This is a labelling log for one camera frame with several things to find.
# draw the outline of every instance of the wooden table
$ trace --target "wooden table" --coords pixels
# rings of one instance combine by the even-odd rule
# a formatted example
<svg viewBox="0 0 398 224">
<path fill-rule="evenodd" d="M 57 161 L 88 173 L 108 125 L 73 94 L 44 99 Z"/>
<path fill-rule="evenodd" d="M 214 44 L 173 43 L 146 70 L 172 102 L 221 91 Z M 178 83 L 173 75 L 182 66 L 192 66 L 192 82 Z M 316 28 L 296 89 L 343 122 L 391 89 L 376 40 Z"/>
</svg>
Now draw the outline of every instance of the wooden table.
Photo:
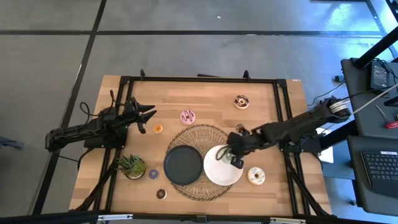
<svg viewBox="0 0 398 224">
<path fill-rule="evenodd" d="M 120 76 L 104 76 L 95 113 L 109 106 L 111 100 L 109 91 L 113 90 L 117 93 L 119 80 Z M 287 84 L 292 113 L 293 116 L 296 116 L 307 109 L 302 83 L 300 80 L 287 80 Z M 195 124 L 210 124 L 226 133 L 234 131 L 238 123 L 252 129 L 264 123 L 277 121 L 272 85 L 262 83 L 134 82 L 132 95 L 143 105 L 155 105 L 157 113 L 145 125 L 147 134 L 140 134 L 136 124 L 129 127 L 126 147 L 122 153 L 141 156 L 147 164 L 147 169 L 157 169 L 160 175 L 157 180 L 150 179 L 147 173 L 138 180 L 129 180 L 119 172 L 114 188 L 112 212 L 280 217 L 292 215 L 284 160 L 277 147 L 258 150 L 245 156 L 244 175 L 227 193 L 210 202 L 190 200 L 179 194 L 171 186 L 163 171 L 167 146 L 180 131 L 186 128 L 179 120 L 182 110 L 193 110 L 196 113 Z M 237 110 L 234 107 L 233 100 L 236 95 L 249 97 L 250 105 L 246 110 Z M 280 89 L 279 95 L 284 120 L 286 120 L 282 89 Z M 164 127 L 161 134 L 153 132 L 155 124 L 161 124 Z M 70 208 L 79 206 L 97 184 L 103 154 L 104 149 L 95 149 L 82 160 Z M 323 209 L 330 213 L 330 204 L 319 161 L 312 154 L 307 153 L 302 154 L 301 159 L 306 186 Z M 264 185 L 252 185 L 246 178 L 248 169 L 253 166 L 264 169 L 266 173 Z M 167 190 L 168 196 L 165 200 L 159 200 L 155 196 L 156 191 L 160 188 Z M 106 185 L 100 208 L 104 208 L 107 192 L 108 186 Z M 299 211 L 303 213 L 300 191 L 297 186 L 296 195 Z"/>
</svg>

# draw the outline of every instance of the red handle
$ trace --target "red handle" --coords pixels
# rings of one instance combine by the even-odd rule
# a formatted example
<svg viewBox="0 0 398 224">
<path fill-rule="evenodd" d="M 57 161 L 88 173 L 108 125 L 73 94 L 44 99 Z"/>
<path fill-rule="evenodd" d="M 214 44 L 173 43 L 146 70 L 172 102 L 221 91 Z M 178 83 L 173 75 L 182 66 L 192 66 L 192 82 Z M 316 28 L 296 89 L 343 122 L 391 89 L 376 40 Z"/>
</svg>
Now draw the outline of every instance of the red handle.
<svg viewBox="0 0 398 224">
<path fill-rule="evenodd" d="M 386 128 L 388 128 L 388 129 L 398 128 L 398 121 L 393 121 L 393 122 L 386 124 Z"/>
</svg>

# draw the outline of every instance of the screwdriver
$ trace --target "screwdriver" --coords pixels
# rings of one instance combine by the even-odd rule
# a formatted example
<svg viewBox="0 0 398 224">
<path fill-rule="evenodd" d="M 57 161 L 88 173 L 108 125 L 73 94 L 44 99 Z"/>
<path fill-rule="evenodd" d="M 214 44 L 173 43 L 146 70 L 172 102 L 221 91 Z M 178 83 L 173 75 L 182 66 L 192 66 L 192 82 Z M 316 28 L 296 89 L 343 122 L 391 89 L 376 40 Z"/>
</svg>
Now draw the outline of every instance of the screwdriver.
<svg viewBox="0 0 398 224">
<path fill-rule="evenodd" d="M 398 128 L 398 121 L 391 121 L 387 115 L 380 109 L 378 105 L 376 105 L 376 108 L 379 110 L 381 116 L 386 120 L 386 125 L 385 128 L 392 129 L 392 128 Z"/>
</svg>

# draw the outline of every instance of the small purple object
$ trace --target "small purple object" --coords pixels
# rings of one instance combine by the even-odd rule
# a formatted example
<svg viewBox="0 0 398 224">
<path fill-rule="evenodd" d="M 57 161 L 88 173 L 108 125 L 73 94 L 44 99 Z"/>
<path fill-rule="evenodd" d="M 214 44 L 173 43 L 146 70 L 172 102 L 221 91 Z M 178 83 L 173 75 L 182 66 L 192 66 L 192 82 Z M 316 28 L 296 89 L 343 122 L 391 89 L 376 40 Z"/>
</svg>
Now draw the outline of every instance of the small purple object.
<svg viewBox="0 0 398 224">
<path fill-rule="evenodd" d="M 149 171 L 149 178 L 157 179 L 159 177 L 159 171 L 156 169 L 152 169 Z"/>
</svg>

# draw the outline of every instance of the black plate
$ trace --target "black plate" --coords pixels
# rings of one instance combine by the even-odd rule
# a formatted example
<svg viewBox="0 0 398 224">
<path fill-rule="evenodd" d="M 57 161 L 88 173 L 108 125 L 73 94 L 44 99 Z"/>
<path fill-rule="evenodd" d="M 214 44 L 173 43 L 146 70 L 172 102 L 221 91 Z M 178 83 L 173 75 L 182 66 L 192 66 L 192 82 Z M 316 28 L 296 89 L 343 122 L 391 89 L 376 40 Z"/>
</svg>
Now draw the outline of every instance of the black plate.
<svg viewBox="0 0 398 224">
<path fill-rule="evenodd" d="M 196 181 L 203 170 L 203 159 L 192 146 L 177 146 L 169 151 L 163 163 L 167 178 L 174 184 L 187 185 Z"/>
</svg>

